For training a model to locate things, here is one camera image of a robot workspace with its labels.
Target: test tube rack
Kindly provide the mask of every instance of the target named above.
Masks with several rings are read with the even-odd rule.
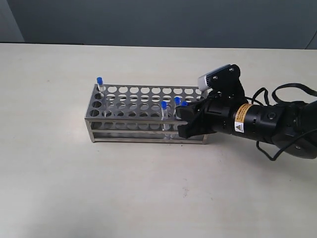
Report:
[[[198,87],[94,85],[85,122],[92,142],[154,142],[206,144],[207,135],[184,139],[177,126],[186,124],[174,115],[174,98],[193,102],[206,98]],[[168,119],[162,121],[161,101],[167,102]]]

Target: table surface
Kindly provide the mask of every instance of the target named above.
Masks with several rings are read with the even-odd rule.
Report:
[[[208,145],[90,141],[97,76],[196,86],[227,63],[249,96],[287,82],[317,88],[313,50],[0,44],[0,236],[314,237],[317,160],[270,162],[254,141],[220,133]]]

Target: blue test tube cap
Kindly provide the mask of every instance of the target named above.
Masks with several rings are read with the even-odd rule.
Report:
[[[174,98],[175,104],[178,105],[180,104],[180,98],[179,97],[175,97]]]
[[[98,83],[99,85],[103,85],[103,78],[98,77],[98,78],[97,78],[97,83]]]
[[[163,110],[167,109],[167,103],[166,103],[166,101],[161,101],[160,105],[162,106],[162,109],[163,109]]]

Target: gray wall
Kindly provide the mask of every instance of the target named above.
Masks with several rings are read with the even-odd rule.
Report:
[[[8,3],[26,42],[303,49],[317,29],[317,0]]]
[[[22,34],[6,0],[0,0],[0,42],[23,42]]]

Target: yellow label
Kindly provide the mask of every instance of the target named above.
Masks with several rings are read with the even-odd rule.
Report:
[[[241,105],[241,107],[237,111],[236,118],[234,121],[244,123],[244,118],[246,117],[247,111],[252,106],[253,106],[252,104]]]

